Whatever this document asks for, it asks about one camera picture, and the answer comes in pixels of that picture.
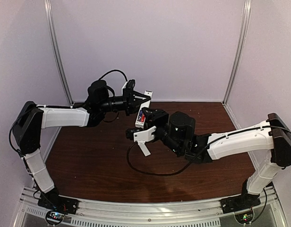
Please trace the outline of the red battery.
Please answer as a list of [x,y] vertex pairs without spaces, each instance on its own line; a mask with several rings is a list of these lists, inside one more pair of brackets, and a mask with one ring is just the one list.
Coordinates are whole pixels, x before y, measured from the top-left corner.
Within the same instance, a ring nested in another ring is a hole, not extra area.
[[144,113],[142,113],[141,122],[142,122],[142,123],[145,122],[145,115],[144,115]]

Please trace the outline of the white battery cover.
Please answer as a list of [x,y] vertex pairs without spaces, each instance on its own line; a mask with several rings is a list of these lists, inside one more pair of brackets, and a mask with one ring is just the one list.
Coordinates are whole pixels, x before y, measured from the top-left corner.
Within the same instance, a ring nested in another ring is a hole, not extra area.
[[139,148],[141,149],[141,151],[143,152],[144,156],[147,157],[149,155],[151,155],[149,149],[147,148],[145,143],[138,143]]

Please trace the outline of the blue battery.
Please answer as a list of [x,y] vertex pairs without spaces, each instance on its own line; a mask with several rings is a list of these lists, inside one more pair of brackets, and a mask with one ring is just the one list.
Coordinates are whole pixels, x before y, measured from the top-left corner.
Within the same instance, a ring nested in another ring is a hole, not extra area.
[[139,122],[139,123],[142,123],[142,122],[141,122],[142,113],[143,113],[143,111],[140,110],[140,111],[139,111],[139,114],[138,114],[138,118],[137,118],[137,122]]

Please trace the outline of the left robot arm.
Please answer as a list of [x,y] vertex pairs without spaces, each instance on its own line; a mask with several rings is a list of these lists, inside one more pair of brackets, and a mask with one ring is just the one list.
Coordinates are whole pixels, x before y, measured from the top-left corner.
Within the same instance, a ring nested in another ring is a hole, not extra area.
[[71,106],[38,105],[27,101],[9,131],[10,146],[23,160],[28,174],[45,196],[43,201],[52,210],[62,206],[62,199],[53,193],[55,184],[46,168],[45,159],[57,134],[63,127],[96,127],[109,112],[129,116],[149,106],[153,93],[134,90],[135,80],[124,83],[121,95],[103,79],[94,81],[87,89],[87,99]]

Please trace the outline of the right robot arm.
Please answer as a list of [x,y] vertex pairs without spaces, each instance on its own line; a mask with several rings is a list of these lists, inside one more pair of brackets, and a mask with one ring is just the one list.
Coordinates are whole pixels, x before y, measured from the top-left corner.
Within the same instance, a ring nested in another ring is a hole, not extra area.
[[268,119],[248,128],[205,135],[195,135],[196,120],[183,112],[169,115],[162,109],[142,109],[146,128],[155,128],[152,136],[160,140],[176,156],[189,163],[202,163],[223,157],[268,150],[265,160],[246,180],[242,195],[237,197],[239,208],[246,209],[276,174],[291,166],[291,131],[281,118],[270,113]]

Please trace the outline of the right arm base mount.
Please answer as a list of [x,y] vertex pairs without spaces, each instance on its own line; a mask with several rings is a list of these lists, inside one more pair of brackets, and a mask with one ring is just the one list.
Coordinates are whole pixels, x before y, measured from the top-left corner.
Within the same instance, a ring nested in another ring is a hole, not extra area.
[[245,194],[221,199],[220,204],[223,214],[226,214],[250,209],[251,207],[260,205],[261,201],[259,195]]

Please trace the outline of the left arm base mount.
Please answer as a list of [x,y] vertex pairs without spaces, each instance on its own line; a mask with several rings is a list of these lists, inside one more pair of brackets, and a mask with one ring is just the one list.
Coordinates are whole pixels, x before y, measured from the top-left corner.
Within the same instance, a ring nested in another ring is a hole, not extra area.
[[58,197],[57,201],[48,201],[45,197],[41,197],[37,203],[40,207],[73,215],[77,212],[78,204],[79,201],[76,199],[61,196]]

